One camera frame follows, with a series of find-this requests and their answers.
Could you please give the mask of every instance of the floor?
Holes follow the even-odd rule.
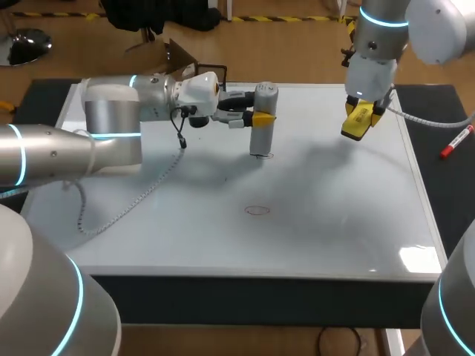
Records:
[[[316,16],[329,13],[331,0],[235,0],[234,16]],[[14,7],[28,12],[96,12],[97,0],[23,0]],[[350,8],[350,14],[357,9]],[[98,76],[125,49],[141,42],[138,33],[114,29],[106,19],[16,19],[18,27],[38,27],[52,35],[53,50],[45,58],[22,67],[0,68],[0,100],[18,105],[28,85],[38,78]],[[343,82],[340,49],[349,47],[344,25],[335,22],[222,23],[210,33],[167,24],[172,38],[201,62],[229,66],[229,81],[333,83]],[[451,83],[467,112],[471,98],[475,55],[444,67],[423,65],[409,49],[397,83]],[[10,117],[0,113],[0,121]],[[364,338],[361,356],[378,351],[378,332],[359,330]],[[283,327],[156,327],[124,328],[120,356],[129,355],[315,355],[318,328]],[[405,332],[410,345],[418,332]],[[355,341],[344,329],[332,329],[323,339],[323,356],[354,355]]]

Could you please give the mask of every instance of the blue led ring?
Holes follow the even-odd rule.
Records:
[[[22,154],[22,166],[20,170],[20,175],[19,175],[18,181],[15,183],[15,186],[17,186],[23,183],[24,175],[27,170],[27,153],[26,153],[26,150],[24,149],[23,137],[22,137],[22,134],[20,133],[20,130],[15,125],[8,125],[8,126],[10,126],[10,128],[13,131],[15,131],[16,138],[19,140],[19,144],[20,144],[20,152]]]
[[[69,260],[73,264],[74,271],[76,272],[76,276],[77,276],[77,282],[79,284],[79,293],[77,297],[76,311],[74,312],[73,319],[71,321],[71,324],[69,325],[68,330],[66,331],[65,336],[62,338],[61,343],[59,343],[58,347],[56,347],[56,350],[54,350],[51,356],[59,356],[61,352],[64,350],[64,348],[66,347],[66,344],[68,344],[68,341],[71,338],[71,335],[73,334],[74,329],[76,328],[77,322],[79,320],[79,316],[81,315],[82,302],[84,300],[84,283],[82,282],[81,271],[79,270],[77,264],[75,264],[71,258],[69,258]]]
[[[440,278],[439,280],[439,305],[440,305],[440,312],[442,313],[442,317],[444,318],[445,324],[447,325],[447,328],[449,332],[451,332],[453,338],[456,340],[457,343],[459,343],[460,347],[462,347],[465,350],[465,352],[467,352],[468,355],[475,356],[475,353],[473,353],[470,350],[470,348],[467,345],[465,345],[465,343],[462,341],[460,336],[455,332],[455,329],[452,327],[452,324],[445,313],[444,305],[442,304],[442,278]]]
[[[371,16],[369,16],[368,14],[366,14],[366,13],[363,11],[363,7],[360,7],[360,8],[359,8],[359,12],[361,13],[361,15],[362,15],[366,20],[368,20],[369,22],[372,22],[372,23],[374,23],[374,24],[378,24],[379,26],[384,26],[384,27],[405,27],[405,26],[408,26],[408,25],[409,25],[409,22],[385,22],[385,21],[379,21],[379,20],[373,19]]]
[[[130,132],[130,133],[92,133],[91,136],[94,139],[118,139],[121,137],[141,137],[140,132]]]

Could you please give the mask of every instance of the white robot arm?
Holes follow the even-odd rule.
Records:
[[[345,85],[348,95],[358,99],[384,98],[408,39],[428,64],[443,64],[475,49],[474,1],[363,0],[360,13]]]
[[[212,72],[183,82],[161,75],[112,76],[88,79],[81,86],[87,136],[43,125],[0,127],[0,186],[133,174],[142,163],[140,123],[173,122],[177,116],[187,118],[192,127],[203,127],[210,117],[230,128],[251,126],[250,154],[270,152],[278,98],[271,83],[261,83],[248,96],[221,93]],[[254,107],[255,111],[218,110],[229,101],[238,109]],[[266,115],[266,120],[255,113]],[[178,128],[177,135],[185,148]]]
[[[475,1],[363,0],[356,53],[345,88],[350,97],[386,97],[397,63],[411,41],[428,64],[443,64],[475,49]],[[475,222],[432,288],[421,317],[422,336],[406,356],[475,356]]]

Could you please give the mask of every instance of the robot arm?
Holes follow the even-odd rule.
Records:
[[[170,76],[94,78],[83,82],[81,90],[87,136],[43,125],[0,127],[0,186],[136,173],[142,163],[141,122],[170,121],[179,115],[192,127],[207,125],[209,117],[222,122],[225,112],[217,107],[220,102],[229,104],[231,95],[220,94],[212,72],[183,82]],[[246,125],[229,123],[231,128],[252,126],[250,154],[266,156],[270,151],[277,97],[275,85],[262,83],[252,100],[237,102],[239,109],[254,106],[267,114],[266,121],[252,113]],[[235,105],[226,108],[234,117],[230,121],[241,115],[234,109]]]
[[[363,0],[360,13],[345,85],[358,99],[376,102],[389,91],[407,40],[427,64],[475,49],[473,1]]]

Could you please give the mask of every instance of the table surface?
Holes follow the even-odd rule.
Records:
[[[76,230],[78,191],[59,182],[30,194],[23,215],[95,275],[434,281],[445,254],[404,120],[388,111],[354,142],[340,134],[343,85],[279,91],[271,159],[248,154],[249,129],[185,127],[179,165],[98,237]],[[85,128],[77,91],[66,106],[62,128]],[[167,123],[143,123],[142,142],[139,175],[82,181],[87,227],[118,215],[178,154]]]
[[[57,125],[71,85],[77,82],[33,81],[13,123]],[[466,117],[451,85],[397,85],[396,89],[406,113],[439,122],[457,122]],[[439,152],[460,129],[439,130],[413,122],[406,122],[406,126],[415,154],[409,158],[417,161],[444,250],[450,256],[475,217],[475,165],[469,164],[473,161],[475,136],[465,139],[450,159],[441,161]],[[22,194],[1,203],[21,212],[29,196]],[[432,281],[414,280],[393,283],[325,278],[93,277],[112,296],[124,323],[147,324],[416,329],[433,285]]]

